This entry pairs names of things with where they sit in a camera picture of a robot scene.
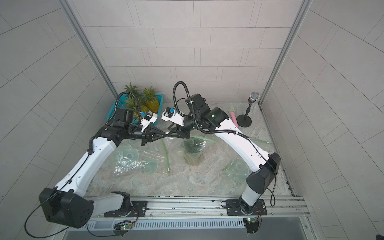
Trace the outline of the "clear zip-top bag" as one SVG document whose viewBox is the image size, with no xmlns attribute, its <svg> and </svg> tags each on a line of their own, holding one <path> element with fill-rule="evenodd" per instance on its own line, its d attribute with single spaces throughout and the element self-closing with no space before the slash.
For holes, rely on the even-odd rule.
<svg viewBox="0 0 384 240">
<path fill-rule="evenodd" d="M 202 162 L 203 153 L 214 143 L 216 143 L 214 139 L 197 135 L 191 135 L 189 139 L 183 140 L 180 148 L 185 162 L 191 166 L 199 165 Z"/>
<path fill-rule="evenodd" d="M 122 129 L 118 127 L 103 126 L 95 134 L 95 138 L 105 138 L 108 141 L 113 141 L 116 147 L 118 147 L 122 141 L 119 137 L 121 130 Z"/>
<path fill-rule="evenodd" d="M 229 145 L 223 143 L 223 166 L 219 171 L 219 177 L 226 183 L 243 185 L 246 178 L 252 173 L 246 162 Z"/>
<path fill-rule="evenodd" d="M 137 172 L 168 174 L 169 158 L 163 143 L 141 145 L 138 140 L 124 140 L 110 155 L 115 177 L 125 177 Z"/>
</svg>

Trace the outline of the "pineapple yellow orange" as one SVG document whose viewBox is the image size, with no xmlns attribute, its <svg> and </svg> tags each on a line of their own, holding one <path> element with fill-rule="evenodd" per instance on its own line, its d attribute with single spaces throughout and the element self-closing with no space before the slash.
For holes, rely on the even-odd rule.
<svg viewBox="0 0 384 240">
<path fill-rule="evenodd" d="M 153 113 L 158 113 L 160 102 L 157 99 L 156 91 L 153 87 L 144 88 L 143 90 L 143 97 L 145 101 L 145 105 L 148 107 L 148 109 Z"/>
</svg>

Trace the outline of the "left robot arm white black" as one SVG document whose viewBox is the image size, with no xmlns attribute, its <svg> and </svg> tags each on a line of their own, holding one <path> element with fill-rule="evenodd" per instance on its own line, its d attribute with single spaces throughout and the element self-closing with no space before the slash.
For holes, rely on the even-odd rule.
<svg viewBox="0 0 384 240">
<path fill-rule="evenodd" d="M 54 188 L 45 188 L 39 195 L 42 210 L 48 222 L 72 228 L 83 227 L 90 218 L 114 212 L 125 217 L 133 213 L 130 195 L 113 192 L 86 199 L 87 188 L 109 155 L 125 140 L 140 140 L 142 145 L 167 137 L 167 133 L 150 125 L 138 128 L 102 127 L 90 139 L 89 149 Z"/>
</svg>

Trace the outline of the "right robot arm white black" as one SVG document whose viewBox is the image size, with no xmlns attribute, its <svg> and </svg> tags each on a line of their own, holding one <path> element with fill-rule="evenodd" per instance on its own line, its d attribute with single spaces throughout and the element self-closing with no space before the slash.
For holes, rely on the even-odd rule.
<svg viewBox="0 0 384 240">
<path fill-rule="evenodd" d="M 239 198 L 239 208 L 244 215 L 253 215 L 256 202 L 277 176 L 281 158 L 277 153 L 269 154 L 244 135 L 220 108 L 199 115 L 191 110 L 189 117 L 178 113 L 175 108 L 167 107 L 162 120 L 174 123 L 168 136 L 189 139 L 192 130 L 203 134 L 214 134 L 227 143 L 248 165 L 252 171 L 246 178 L 247 187 Z"/>
</svg>

